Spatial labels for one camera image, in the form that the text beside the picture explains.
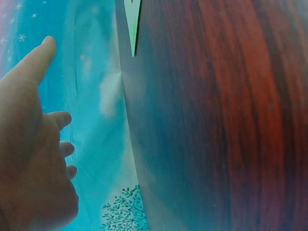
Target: paper cutout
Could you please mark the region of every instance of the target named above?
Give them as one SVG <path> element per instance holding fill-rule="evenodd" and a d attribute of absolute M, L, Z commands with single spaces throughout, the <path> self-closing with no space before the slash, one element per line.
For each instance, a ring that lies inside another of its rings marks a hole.
<path fill-rule="evenodd" d="M 138 24 L 141 9 L 141 0 L 124 0 L 131 54 L 134 57 L 137 46 Z"/>

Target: star print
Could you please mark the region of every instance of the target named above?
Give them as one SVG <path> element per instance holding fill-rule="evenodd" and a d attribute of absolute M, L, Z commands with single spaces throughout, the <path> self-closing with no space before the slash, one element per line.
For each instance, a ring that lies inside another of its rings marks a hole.
<path fill-rule="evenodd" d="M 19 10 L 22 7 L 23 7 L 23 4 L 20 3 L 20 2 L 17 5 L 15 5 L 15 9 L 17 9 L 17 10 Z"/>
<path fill-rule="evenodd" d="M 0 45 L 4 45 L 4 43 L 6 42 L 7 40 L 6 40 L 6 37 L 1 37 L 1 39 L 0 39 Z"/>
<path fill-rule="evenodd" d="M 93 13 L 98 13 L 98 8 L 97 7 L 93 7 Z"/>
<path fill-rule="evenodd" d="M 20 42 L 23 42 L 25 40 L 25 38 L 26 38 L 26 35 L 21 34 L 18 39 L 19 39 Z"/>

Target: wood grain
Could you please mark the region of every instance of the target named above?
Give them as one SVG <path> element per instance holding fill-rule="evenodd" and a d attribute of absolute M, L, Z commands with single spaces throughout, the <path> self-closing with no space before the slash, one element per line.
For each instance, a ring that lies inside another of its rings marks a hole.
<path fill-rule="evenodd" d="M 308 1 L 115 3 L 151 230 L 308 230 Z"/>

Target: white snowflake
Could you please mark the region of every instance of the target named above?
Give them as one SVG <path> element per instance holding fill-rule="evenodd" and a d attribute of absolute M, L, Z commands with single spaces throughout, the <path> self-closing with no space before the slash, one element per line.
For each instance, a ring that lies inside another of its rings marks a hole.
<path fill-rule="evenodd" d="M 19 39 L 20 42 L 23 42 L 25 40 L 25 38 L 26 38 L 26 35 L 21 34 L 18 39 Z"/>
<path fill-rule="evenodd" d="M 31 18 L 36 18 L 38 16 L 38 13 L 33 13 Z"/>
<path fill-rule="evenodd" d="M 23 7 L 23 4 L 19 2 L 17 5 L 15 5 L 15 9 L 19 10 L 20 8 Z"/>
<path fill-rule="evenodd" d="M 7 40 L 6 40 L 6 36 L 4 37 L 4 36 L 2 36 L 1 38 L 0 38 L 0 45 L 4 45 L 4 43 L 6 42 Z"/>

